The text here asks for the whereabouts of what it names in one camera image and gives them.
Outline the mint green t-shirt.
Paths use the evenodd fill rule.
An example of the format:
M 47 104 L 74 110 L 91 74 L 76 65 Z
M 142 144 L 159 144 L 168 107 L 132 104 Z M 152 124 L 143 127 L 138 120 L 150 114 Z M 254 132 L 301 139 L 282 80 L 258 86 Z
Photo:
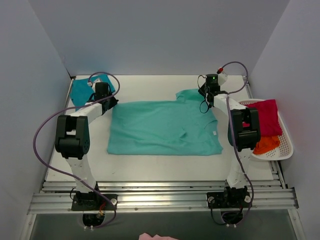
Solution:
M 175 100 L 120 103 L 112 110 L 107 152 L 111 155 L 220 155 L 218 120 L 205 112 L 196 89 Z

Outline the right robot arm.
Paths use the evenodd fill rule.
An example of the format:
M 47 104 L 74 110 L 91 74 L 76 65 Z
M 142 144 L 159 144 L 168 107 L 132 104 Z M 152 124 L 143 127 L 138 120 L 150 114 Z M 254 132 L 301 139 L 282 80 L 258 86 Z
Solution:
M 240 201 L 240 194 L 235 189 L 243 189 L 247 185 L 247 171 L 252 153 L 261 139 L 258 110 L 247 107 L 221 90 L 228 77 L 224 73 L 200 75 L 203 85 L 198 86 L 198 92 L 204 97 L 208 108 L 216 108 L 228 117 L 227 137 L 233 147 L 234 157 L 226 182 L 230 189 L 222 193 L 223 203 L 234 206 Z

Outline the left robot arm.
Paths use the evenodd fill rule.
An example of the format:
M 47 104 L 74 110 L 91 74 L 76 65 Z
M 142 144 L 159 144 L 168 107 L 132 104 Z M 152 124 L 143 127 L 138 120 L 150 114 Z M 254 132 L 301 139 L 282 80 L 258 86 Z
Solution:
M 91 87 L 93 93 L 85 105 L 73 113 L 58 116 L 55 150 L 69 164 L 76 182 L 76 192 L 84 195 L 83 204 L 88 209 L 95 210 L 100 206 L 101 197 L 94 192 L 98 190 L 98 184 L 88 161 L 91 145 L 89 125 L 113 108 L 118 100 L 107 82 L 96 80 Z

